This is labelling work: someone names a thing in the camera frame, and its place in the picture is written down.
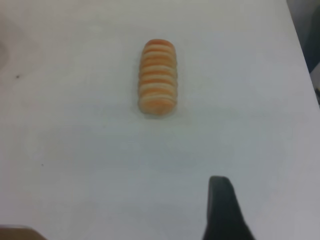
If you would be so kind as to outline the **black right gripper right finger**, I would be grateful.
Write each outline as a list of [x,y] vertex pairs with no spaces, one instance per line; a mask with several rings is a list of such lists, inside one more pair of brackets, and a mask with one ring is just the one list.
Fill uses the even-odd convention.
[[208,182],[207,221],[204,240],[253,240],[245,222],[235,189],[225,176],[211,176]]

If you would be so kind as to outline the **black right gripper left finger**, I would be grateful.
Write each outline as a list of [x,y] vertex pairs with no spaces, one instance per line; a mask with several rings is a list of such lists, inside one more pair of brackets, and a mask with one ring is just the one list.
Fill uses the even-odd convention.
[[47,240],[47,238],[29,226],[1,224],[0,240]]

